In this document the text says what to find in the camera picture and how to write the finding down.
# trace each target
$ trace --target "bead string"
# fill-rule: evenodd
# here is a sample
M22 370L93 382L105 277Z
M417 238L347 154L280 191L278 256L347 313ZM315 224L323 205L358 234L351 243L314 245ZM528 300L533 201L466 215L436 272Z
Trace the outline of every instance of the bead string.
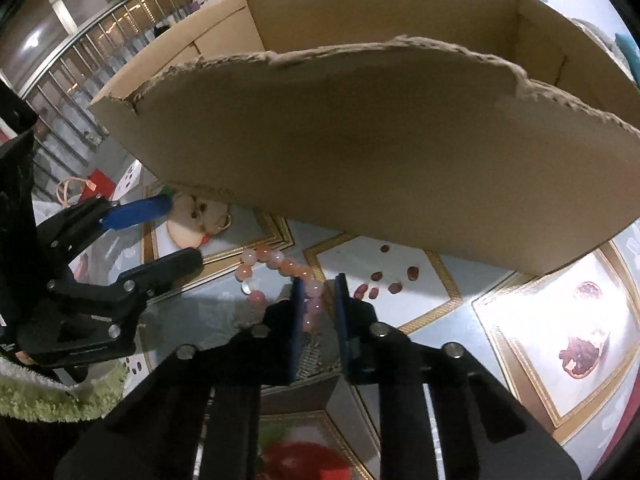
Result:
M300 278L305 282L305 315L302 319L304 332L315 332L318 328L318 315L324 309L322 304L322 291L324 282L316 280L311 267L300 264L295 258L285 257L282 251L271 250L267 245L258 245L255 249L245 249L240 255L242 264L236 269L236 280L244 282L254 275L252 267L257 262L267 264L273 270L279 270L283 276ZM255 289L247 295L247 300L254 309L264 310L267 307L267 299L263 291Z

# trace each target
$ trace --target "red apple print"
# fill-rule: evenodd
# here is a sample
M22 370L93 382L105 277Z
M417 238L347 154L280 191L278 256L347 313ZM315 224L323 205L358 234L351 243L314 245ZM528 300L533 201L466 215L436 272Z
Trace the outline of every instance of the red apple print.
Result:
M256 480L351 480L351 465L333 449L314 442L276 442L262 452Z

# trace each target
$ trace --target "green plush rug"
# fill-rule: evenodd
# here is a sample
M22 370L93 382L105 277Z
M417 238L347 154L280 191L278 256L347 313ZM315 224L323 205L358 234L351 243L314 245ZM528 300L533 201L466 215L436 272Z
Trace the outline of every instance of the green plush rug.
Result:
M127 368L67 388L0 358L0 415L28 422L77 422L104 417L122 399Z

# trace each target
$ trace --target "pink bead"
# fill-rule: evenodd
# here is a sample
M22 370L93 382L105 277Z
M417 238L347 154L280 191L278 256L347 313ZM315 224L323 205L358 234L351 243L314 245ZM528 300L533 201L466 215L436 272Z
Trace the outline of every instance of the pink bead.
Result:
M317 314L322 310L322 301L320 298L310 298L306 302L306 312L308 314Z
M258 253L255 249L245 249L242 251L242 254L240 254L240 259L242 260L242 263L247 264L248 266L255 265L258 261Z
M260 244L255 248L255 253L258 256L259 262L266 262L269 257L269 253L271 253L271 250L269 246L265 244Z
M280 272L285 276L293 276L296 268L298 267L298 262L293 258L285 258L280 265Z
M310 298L319 298L322 296L324 283L320 280L309 280L305 283L305 292Z
M302 318L303 332L311 332L316 327L315 321L315 317L312 314L305 314Z
M267 265L270 269L279 269L283 260L284 254L282 254L282 251L271 251L267 258Z
M253 292L249 293L249 295L246 298L249 302L255 303L255 304L261 304L267 300L263 291L261 290L254 290Z
M250 278L254 272L251 270L251 267L248 265L241 265L236 269L236 278L240 282L244 282L244 280Z
M311 270L311 267L300 265L296 269L294 276L300 278L303 282L306 282L314 278L314 272Z

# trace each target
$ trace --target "metal screw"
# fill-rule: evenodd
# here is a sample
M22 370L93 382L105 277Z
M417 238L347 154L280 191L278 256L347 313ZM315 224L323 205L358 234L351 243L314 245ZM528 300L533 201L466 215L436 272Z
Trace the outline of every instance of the metal screw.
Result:
M262 323L254 325L251 329L251 335L263 339L269 335L269 327Z
M114 325L111 325L111 326L109 327L109 330L108 330L108 332L107 332L107 333L109 334L109 337L110 337L111 339L117 339L117 338L119 338L119 337L120 337L120 332L121 332L121 330L120 330L120 326L119 326L119 325L114 324Z
M454 359L462 357L465 353L465 348L460 343L456 342L447 343L442 348L449 357L453 357Z
M371 324L371 326L369 327L369 331L376 337L384 337L389 332L391 332L391 327L386 323L377 321Z
M175 351L175 355L178 359L182 360L182 361L188 361L189 359L191 359L194 355L196 355L196 347L192 346L192 345L182 345L180 347L178 347L178 349Z

